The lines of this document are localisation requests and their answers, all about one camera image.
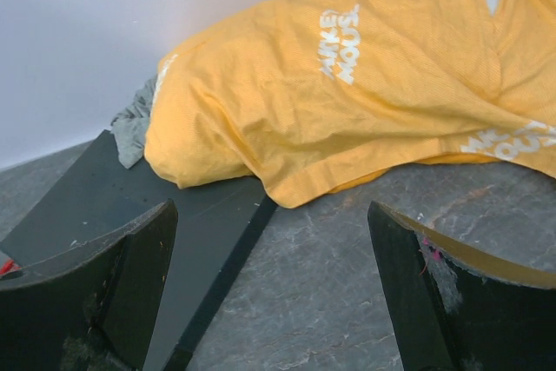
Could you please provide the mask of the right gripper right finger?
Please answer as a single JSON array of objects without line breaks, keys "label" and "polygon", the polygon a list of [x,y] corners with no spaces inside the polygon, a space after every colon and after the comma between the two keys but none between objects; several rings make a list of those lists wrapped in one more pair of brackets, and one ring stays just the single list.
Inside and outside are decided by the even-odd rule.
[{"label": "right gripper right finger", "polygon": [[553,370],[555,275],[490,255],[380,202],[367,221],[406,370]]}]

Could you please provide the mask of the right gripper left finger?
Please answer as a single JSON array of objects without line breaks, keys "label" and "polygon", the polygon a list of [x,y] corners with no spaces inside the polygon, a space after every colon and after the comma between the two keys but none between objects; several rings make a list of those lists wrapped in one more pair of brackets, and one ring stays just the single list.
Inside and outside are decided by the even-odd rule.
[{"label": "right gripper left finger", "polygon": [[175,244],[167,200],[124,226],[1,276],[3,370],[140,370]]}]

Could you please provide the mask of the dark grey network switch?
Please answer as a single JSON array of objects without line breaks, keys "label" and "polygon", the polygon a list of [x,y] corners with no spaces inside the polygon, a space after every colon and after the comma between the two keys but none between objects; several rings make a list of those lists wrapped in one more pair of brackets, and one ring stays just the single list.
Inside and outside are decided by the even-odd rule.
[{"label": "dark grey network switch", "polygon": [[179,189],[145,161],[125,169],[114,137],[103,132],[1,248],[27,266],[119,228],[166,201],[177,209],[176,239],[145,367],[183,370],[275,212],[259,180],[243,177]]}]

